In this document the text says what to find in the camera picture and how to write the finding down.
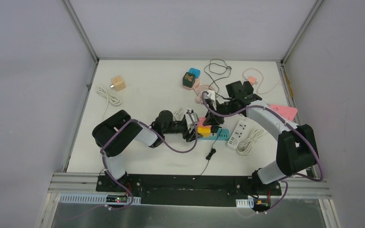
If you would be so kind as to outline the pink cube socket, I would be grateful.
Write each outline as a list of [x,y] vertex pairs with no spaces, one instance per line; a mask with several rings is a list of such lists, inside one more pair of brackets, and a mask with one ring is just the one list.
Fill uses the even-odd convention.
[[206,118],[205,117],[199,117],[199,121],[198,121],[198,127],[204,127],[204,122],[205,122]]

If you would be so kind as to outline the teal power strip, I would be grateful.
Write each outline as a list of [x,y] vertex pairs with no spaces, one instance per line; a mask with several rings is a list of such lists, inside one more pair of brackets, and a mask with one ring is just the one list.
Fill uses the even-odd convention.
[[219,140],[219,141],[228,141],[230,139],[230,131],[225,128],[220,128],[217,133],[211,133],[208,137],[201,137],[199,140]]

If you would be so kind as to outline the beige dragon cube adapter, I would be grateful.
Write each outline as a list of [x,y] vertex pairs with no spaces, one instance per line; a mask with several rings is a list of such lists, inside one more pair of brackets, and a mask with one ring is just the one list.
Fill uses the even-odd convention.
[[111,79],[110,88],[114,89],[115,91],[120,91],[126,88],[126,84],[124,79],[121,76],[116,76]]

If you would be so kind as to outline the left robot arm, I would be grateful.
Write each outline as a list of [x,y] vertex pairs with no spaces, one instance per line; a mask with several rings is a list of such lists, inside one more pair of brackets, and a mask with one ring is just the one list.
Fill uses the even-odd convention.
[[100,148],[109,188],[121,192],[126,186],[127,171],[121,153],[132,141],[156,148],[165,143],[166,134],[181,134],[186,142],[197,143],[203,137],[198,123],[198,115],[192,110],[187,110],[181,120],[175,120],[171,111],[163,110],[150,125],[132,119],[125,110],[101,122],[93,129],[92,136]]

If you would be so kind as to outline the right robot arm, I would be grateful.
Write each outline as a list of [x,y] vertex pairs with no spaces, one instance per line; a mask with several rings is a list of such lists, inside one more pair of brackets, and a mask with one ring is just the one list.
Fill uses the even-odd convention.
[[220,118],[241,114],[263,127],[277,141],[276,158],[269,165],[255,171],[251,190],[264,194],[274,181],[284,180],[320,164],[313,129],[298,125],[283,117],[253,92],[249,82],[236,81],[226,86],[229,98],[219,103],[213,90],[202,92],[202,102],[211,116]]

